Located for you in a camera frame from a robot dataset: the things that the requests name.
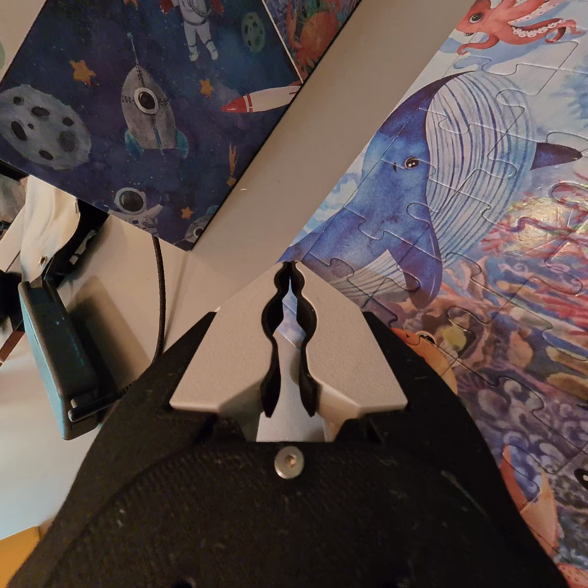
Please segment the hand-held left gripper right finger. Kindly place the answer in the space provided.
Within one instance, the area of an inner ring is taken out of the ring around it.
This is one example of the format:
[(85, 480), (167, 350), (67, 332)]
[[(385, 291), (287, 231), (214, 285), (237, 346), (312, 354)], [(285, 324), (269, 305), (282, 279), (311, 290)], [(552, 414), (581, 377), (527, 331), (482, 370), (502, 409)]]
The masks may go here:
[(344, 422), (403, 410), (407, 398), (357, 305), (301, 262), (292, 263), (300, 346), (299, 389), (306, 412), (323, 420), (326, 437)]

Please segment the pale cloth pouch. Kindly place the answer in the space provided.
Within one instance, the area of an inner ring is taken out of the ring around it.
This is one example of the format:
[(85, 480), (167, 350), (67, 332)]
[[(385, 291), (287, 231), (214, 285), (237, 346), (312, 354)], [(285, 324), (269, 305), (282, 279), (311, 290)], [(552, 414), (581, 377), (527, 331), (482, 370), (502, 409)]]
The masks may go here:
[(18, 284), (48, 280), (55, 287), (73, 273), (108, 214), (29, 176), (1, 177), (1, 303)]

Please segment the yellow flat object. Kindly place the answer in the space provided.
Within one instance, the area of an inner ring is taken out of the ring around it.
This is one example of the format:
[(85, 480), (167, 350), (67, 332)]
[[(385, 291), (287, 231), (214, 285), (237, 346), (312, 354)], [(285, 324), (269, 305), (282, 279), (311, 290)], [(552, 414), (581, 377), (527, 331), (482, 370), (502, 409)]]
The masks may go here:
[(40, 541), (40, 527), (30, 527), (1, 540), (1, 587), (6, 587)]

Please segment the illustrated puzzle box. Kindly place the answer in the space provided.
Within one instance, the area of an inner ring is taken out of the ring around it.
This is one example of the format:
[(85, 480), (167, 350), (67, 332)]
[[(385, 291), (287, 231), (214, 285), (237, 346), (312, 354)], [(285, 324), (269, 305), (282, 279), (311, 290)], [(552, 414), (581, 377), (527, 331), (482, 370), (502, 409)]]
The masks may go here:
[(1, 160), (190, 251), (359, 1), (46, 1)]

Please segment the assembled sea jigsaw puzzle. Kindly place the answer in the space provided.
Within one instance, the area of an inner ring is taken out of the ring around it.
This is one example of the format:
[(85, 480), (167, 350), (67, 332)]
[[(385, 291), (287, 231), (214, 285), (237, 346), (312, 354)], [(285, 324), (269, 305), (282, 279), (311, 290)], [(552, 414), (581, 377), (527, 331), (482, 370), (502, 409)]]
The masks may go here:
[(282, 260), (440, 352), (587, 587), (587, 1), (475, 1)]

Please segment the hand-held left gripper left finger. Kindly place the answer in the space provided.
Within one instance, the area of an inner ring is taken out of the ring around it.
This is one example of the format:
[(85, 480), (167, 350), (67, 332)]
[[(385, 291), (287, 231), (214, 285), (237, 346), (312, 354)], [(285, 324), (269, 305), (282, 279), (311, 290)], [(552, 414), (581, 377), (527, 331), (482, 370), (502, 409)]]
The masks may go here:
[(261, 414), (270, 417), (280, 395), (274, 333), (290, 276), (290, 263), (277, 263), (218, 308), (172, 395), (174, 409), (229, 417), (244, 434), (257, 434)]

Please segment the black handheld device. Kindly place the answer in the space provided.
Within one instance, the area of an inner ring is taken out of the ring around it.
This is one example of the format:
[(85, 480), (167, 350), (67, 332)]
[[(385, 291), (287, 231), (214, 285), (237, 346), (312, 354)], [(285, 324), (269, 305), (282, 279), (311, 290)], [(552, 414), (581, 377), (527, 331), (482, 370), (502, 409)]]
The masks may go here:
[(73, 440), (102, 421), (119, 395), (110, 377), (101, 378), (74, 322), (48, 282), (18, 286), (25, 334), (64, 440)]

